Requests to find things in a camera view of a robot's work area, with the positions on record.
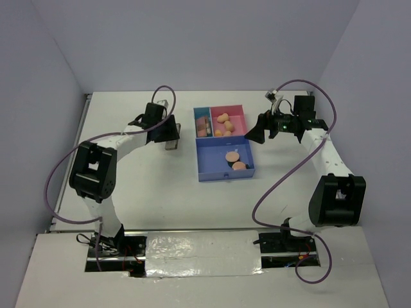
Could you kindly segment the tan gourd-shaped makeup sponge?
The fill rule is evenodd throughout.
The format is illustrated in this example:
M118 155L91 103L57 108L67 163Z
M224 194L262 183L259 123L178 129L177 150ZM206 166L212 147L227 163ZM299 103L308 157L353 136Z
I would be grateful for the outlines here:
M230 121L225 121L224 126L226 131L233 132L235 130L234 125Z

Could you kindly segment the pink blush palette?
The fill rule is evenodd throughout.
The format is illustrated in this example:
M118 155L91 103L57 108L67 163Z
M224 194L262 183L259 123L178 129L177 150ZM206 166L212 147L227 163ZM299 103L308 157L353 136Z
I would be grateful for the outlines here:
M205 117L200 117L196 120L197 137L207 136L207 126Z

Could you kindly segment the pink round powder puff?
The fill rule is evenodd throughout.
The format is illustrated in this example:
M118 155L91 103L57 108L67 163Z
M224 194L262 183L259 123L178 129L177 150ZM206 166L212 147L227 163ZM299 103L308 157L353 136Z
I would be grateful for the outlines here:
M227 162L235 163L235 162L239 161L240 154L237 151L229 151L229 152L226 153L225 159L226 159Z

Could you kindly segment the three-colour compartment organizer tray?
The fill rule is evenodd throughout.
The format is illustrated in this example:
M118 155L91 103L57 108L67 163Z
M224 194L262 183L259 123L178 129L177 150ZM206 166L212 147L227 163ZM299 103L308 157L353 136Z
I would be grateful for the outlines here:
M252 178L256 168L250 142L244 137L247 133L247 124L243 107L241 105L195 107L193 113L196 130L198 181L212 182ZM226 132L224 123L217 122L217 117L223 113L229 115L229 121L235 127L231 136L224 136ZM206 137L197 137L196 120L206 116L209 117L212 134ZM215 130L220 130L223 135L215 137ZM225 155L229 151L237 151L240 154L239 161L249 164L251 169L235 171L229 167L225 159Z

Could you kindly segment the patterned eyeshadow palette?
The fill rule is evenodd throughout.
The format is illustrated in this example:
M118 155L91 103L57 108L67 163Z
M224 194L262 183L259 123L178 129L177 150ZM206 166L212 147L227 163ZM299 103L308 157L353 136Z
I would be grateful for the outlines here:
M204 121L205 121L205 128L206 128L207 134L211 135L212 134L212 128L211 128L211 123L210 123L209 117L206 116L204 118Z

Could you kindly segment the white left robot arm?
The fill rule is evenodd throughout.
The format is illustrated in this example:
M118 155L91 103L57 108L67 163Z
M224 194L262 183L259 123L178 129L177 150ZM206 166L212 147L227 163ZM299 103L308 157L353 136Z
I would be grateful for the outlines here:
M147 103L143 114L128 123L124 132L98 142L84 141L75 156L69 185L86 204L95 223L95 233L110 255L125 251L125 229L112 200L118 162L147 144L173 142L180 138L175 117L167 112L166 100Z

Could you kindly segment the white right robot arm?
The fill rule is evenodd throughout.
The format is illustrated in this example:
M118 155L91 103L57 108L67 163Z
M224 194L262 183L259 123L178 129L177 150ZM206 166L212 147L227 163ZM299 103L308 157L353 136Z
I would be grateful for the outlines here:
M319 182L299 216L288 218L280 228L279 243L284 250L293 251L308 237L325 228L353 226L359 222L365 196L364 177L356 176L343 163L332 140L325 120L318 119L313 96L295 96L292 111L280 111L282 95L269 92L270 110L258 116L257 123L245 138L258 144L265 142L265 133L273 139L279 133L294 135L309 153L319 176Z

